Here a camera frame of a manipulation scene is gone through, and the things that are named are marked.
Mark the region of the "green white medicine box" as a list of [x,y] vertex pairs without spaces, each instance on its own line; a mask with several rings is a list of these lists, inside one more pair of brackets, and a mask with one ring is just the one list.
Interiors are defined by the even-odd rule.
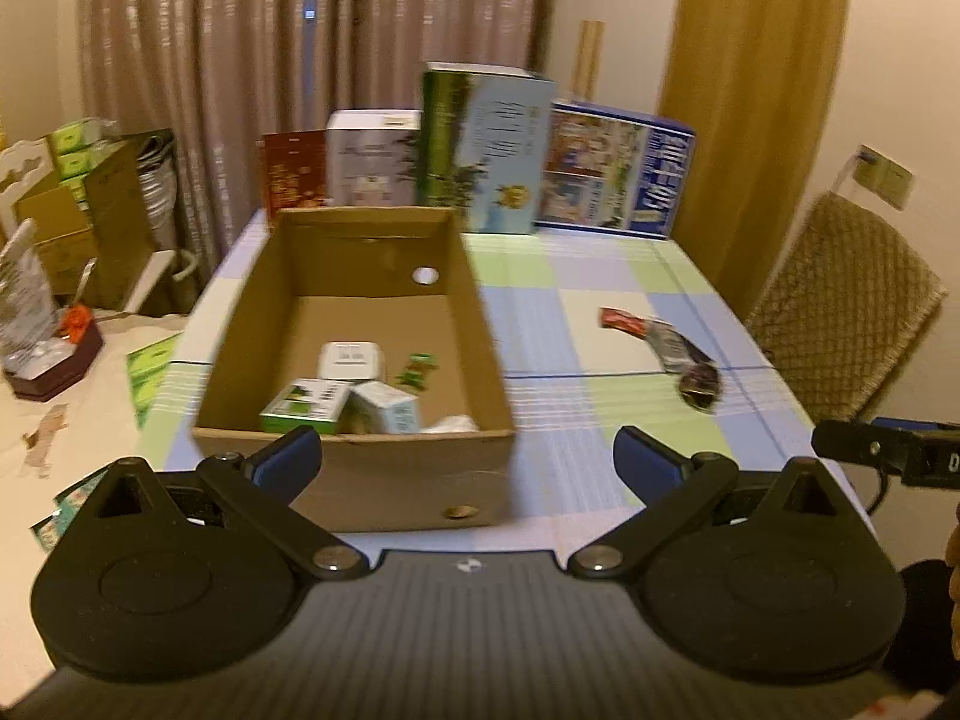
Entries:
[[285,434],[299,426],[331,436],[342,421],[352,387],[329,379],[296,379],[260,411],[260,429]]

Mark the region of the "clear snack packet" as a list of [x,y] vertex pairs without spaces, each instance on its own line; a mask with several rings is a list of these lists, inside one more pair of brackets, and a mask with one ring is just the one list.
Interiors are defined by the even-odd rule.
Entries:
[[701,351],[669,322],[651,319],[646,322],[646,343],[658,356],[665,372],[681,376],[698,366],[716,366],[716,361]]

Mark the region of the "white square night light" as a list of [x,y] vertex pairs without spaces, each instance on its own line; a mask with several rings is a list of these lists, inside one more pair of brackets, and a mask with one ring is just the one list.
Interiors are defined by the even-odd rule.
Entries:
[[384,355],[374,341],[331,341],[320,350],[317,377],[340,382],[368,382],[384,376]]

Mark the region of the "purple velvet scrunchie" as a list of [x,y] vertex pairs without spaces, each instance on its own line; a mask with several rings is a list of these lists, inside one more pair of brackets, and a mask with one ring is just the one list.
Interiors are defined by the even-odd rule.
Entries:
[[722,379],[718,368],[709,362],[688,367],[677,380],[677,390],[686,405],[709,411],[722,395]]

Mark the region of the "green tissue pack on bed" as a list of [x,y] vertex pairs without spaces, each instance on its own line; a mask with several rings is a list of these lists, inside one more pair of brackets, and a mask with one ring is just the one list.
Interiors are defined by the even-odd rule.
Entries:
[[178,346],[179,333],[161,338],[158,341],[133,349],[125,360],[128,391],[132,401],[137,427],[143,429],[151,406],[160,393],[166,371],[171,364],[172,355]]

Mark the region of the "red snack packet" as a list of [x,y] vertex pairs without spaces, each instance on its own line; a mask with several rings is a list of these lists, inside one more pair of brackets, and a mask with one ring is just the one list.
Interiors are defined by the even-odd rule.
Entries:
[[599,310],[599,323],[602,328],[619,330],[638,340],[644,340],[647,337],[647,321],[622,309],[602,307]]

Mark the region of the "dark red wooden tray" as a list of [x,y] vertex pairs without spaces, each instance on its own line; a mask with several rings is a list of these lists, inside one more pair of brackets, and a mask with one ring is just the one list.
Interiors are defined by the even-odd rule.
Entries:
[[59,330],[41,341],[16,369],[3,364],[3,377],[20,400],[46,403],[80,382],[103,348],[93,310],[76,304],[65,312]]

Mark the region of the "white silver foil bag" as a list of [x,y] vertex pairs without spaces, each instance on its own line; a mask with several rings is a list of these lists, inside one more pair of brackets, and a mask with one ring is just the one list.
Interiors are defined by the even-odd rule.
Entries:
[[2,250],[0,320],[2,362],[7,371],[25,366],[32,350],[52,337],[57,309],[49,280],[34,250],[37,226],[23,221]]

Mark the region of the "brown cardboard carton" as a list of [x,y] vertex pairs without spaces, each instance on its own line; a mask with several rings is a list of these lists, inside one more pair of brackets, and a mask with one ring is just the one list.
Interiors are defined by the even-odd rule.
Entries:
[[2,151],[2,238],[25,221],[34,252],[57,298],[80,294],[91,307],[144,314],[178,255],[161,249],[149,226],[132,143],[112,142],[71,190],[49,142]]

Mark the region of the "blue milk carton box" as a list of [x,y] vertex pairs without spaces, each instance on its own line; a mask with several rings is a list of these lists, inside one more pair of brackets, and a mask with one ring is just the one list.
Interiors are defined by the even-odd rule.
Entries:
[[679,122],[556,101],[537,223],[667,239],[696,144]]

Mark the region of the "red gift box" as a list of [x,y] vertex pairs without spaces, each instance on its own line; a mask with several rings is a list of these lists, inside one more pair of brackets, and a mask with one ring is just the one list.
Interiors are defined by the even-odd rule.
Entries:
[[267,133],[257,143],[257,154],[260,196],[270,224],[280,211],[327,205],[324,130]]

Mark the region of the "white humidifier box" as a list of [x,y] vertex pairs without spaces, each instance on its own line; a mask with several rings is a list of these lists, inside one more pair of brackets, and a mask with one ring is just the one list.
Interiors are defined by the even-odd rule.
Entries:
[[340,109],[325,127],[334,206],[416,204],[418,109]]

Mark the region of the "white plastic bag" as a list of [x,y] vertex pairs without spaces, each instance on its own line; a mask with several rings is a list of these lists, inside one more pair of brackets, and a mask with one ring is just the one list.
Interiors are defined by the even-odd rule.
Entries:
[[176,250],[179,247],[176,137],[169,128],[140,133],[135,148],[137,174],[156,244],[161,250]]

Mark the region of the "green tissue packs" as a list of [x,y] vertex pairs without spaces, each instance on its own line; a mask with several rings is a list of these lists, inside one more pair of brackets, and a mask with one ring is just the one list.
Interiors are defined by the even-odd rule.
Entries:
[[86,208],[86,174],[121,148],[122,137],[116,121],[86,117],[68,122],[49,137],[53,160],[64,185],[82,208]]

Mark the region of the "green milk carton box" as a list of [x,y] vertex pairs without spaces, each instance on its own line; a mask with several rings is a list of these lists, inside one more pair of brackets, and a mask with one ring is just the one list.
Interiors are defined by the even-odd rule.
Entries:
[[473,234],[529,234],[542,197],[555,85],[504,65],[428,62],[421,75],[416,199]]

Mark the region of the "brown curtain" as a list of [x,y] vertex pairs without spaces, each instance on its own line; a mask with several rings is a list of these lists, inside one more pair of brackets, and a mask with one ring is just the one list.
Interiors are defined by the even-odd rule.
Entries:
[[430,60],[540,68],[551,0],[78,0],[83,104],[171,130],[185,245],[212,273],[259,208],[257,142],[410,107]]

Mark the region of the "golden yellow curtain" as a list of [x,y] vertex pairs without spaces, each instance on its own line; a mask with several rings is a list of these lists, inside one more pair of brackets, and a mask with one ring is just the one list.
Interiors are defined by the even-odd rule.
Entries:
[[737,316],[775,268],[832,100],[848,0],[679,0],[659,110],[697,146],[674,238]]

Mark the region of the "wall power socket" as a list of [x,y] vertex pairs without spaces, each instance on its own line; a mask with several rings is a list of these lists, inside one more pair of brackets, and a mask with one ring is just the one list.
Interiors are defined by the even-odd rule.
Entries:
[[898,211],[907,206],[914,182],[909,169],[866,145],[856,154],[853,179]]

